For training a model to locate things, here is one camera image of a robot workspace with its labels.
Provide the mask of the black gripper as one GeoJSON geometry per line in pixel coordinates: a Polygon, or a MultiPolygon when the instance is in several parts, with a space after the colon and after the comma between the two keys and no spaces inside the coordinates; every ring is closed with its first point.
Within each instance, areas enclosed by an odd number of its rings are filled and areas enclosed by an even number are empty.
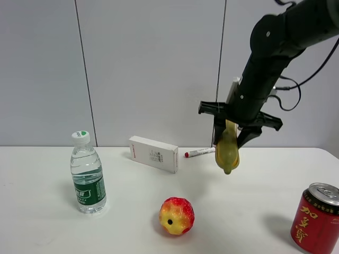
{"type": "Polygon", "coordinates": [[[273,128],[276,131],[282,127],[280,118],[261,112],[263,103],[263,99],[254,99],[239,92],[233,92],[228,103],[201,101],[198,113],[214,117],[214,146],[222,139],[227,120],[242,127],[237,137],[237,146],[240,149],[262,134],[261,127],[273,128]]]}

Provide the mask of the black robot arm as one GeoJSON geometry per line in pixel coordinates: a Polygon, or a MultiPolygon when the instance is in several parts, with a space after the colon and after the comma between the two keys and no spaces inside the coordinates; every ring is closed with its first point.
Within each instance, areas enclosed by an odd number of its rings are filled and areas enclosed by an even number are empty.
{"type": "Polygon", "coordinates": [[[254,26],[251,55],[226,102],[201,102],[199,113],[214,116],[213,144],[222,151],[229,144],[241,148],[262,134],[279,131],[280,118],[261,112],[288,64],[308,47],[338,35],[338,1],[289,1],[279,15],[263,16],[254,26]]]}

